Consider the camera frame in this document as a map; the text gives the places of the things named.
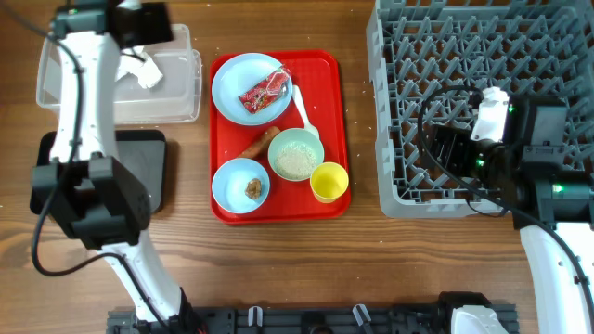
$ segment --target green bowl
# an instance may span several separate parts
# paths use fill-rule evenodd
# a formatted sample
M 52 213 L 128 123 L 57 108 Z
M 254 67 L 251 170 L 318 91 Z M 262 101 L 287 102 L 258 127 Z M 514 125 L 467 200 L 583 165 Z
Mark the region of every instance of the green bowl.
M 272 168 L 272 170 L 278 176 L 285 180 L 293 182 L 305 181 L 309 179 L 311 174 L 305 177 L 304 179 L 289 179 L 278 172 L 276 165 L 277 156 L 285 146 L 292 142 L 303 143 L 314 151 L 314 154 L 316 155 L 316 167 L 320 165 L 322 162 L 324 162 L 324 146 L 322 145 L 322 142 L 309 131 L 296 128 L 287 129 L 278 134 L 272 140 L 272 143 L 270 143 L 270 147 L 268 148 L 268 163 L 270 163 L 270 168 Z

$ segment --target wire grid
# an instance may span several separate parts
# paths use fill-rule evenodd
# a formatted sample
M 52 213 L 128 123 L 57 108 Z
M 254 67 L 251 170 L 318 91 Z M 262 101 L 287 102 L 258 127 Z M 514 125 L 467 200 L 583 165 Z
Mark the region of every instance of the wire grid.
M 526 6 L 490 20 L 435 20 L 422 13 L 422 8 L 405 7 L 391 15 L 399 20 L 383 22 L 394 184 L 402 199 L 427 202 L 469 195 L 446 175 L 421 168 L 416 143 L 420 104 L 436 89 L 455 84 L 562 97 L 570 108 L 564 167 L 592 173 L 594 121 L 584 93 L 593 87 L 581 75 L 590 73 L 585 60 L 594 45 L 588 23 L 580 23 L 584 21 L 574 11 L 561 6 Z M 460 129 L 473 127 L 468 94 L 439 96 L 426 111 L 424 126 L 448 122 Z

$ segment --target clear plastic container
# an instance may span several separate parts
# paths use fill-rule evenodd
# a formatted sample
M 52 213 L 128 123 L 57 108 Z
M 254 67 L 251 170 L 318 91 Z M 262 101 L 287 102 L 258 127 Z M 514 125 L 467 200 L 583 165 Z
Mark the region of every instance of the clear plastic container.
M 194 122 L 200 111 L 202 61 L 192 50 L 189 29 L 172 25 L 172 42 L 145 46 L 163 78 L 150 89 L 143 89 L 137 78 L 126 74 L 115 83 L 114 120 L 116 124 Z M 59 116 L 61 68 L 58 48 L 44 42 L 37 73 L 37 104 Z

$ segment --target dish rack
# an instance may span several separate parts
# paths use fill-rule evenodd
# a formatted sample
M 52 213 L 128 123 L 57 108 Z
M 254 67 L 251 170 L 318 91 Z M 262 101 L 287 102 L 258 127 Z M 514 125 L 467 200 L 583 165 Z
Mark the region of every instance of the dish rack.
M 447 0 L 407 3 L 376 0 L 367 26 L 380 202 L 387 216 L 475 214 L 466 198 L 476 210 L 498 212 L 495 204 L 474 197 L 446 175 L 420 167 L 420 104 L 449 85 L 498 86 L 514 94 L 560 97 L 569 107 L 564 167 L 592 173 L 594 10 L 588 0 L 484 0 L 483 6 L 470 6 L 470 0 L 464 6 L 448 6 Z M 471 129 L 468 95 L 439 96 L 428 107 L 425 121 Z

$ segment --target red tray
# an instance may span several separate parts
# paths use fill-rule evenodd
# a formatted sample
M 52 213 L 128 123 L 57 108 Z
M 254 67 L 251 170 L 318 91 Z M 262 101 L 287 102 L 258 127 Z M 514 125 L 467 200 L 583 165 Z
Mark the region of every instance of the red tray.
M 344 120 L 342 114 L 341 81 L 338 63 L 333 56 L 321 50 L 270 52 L 290 71 L 294 84 L 299 85 L 309 121 L 319 130 L 325 149 L 325 161 L 337 162 L 348 172 Z M 223 64 L 236 55 L 224 55 L 211 66 L 211 86 L 214 75 Z M 295 105 L 291 102 L 285 112 L 274 121 L 260 126 L 235 124 L 221 115 L 211 96 L 211 183 L 214 173 L 225 162 L 235 159 L 268 127 L 275 125 L 280 131 L 303 127 Z M 227 224 L 271 223 L 325 219 L 340 216 L 351 203 L 351 189 L 331 204 L 322 204 L 314 198 L 309 180 L 290 182 L 283 180 L 270 168 L 265 154 L 257 159 L 270 176 L 270 193 L 260 208 L 246 214 L 223 210 L 211 193 L 214 215 Z

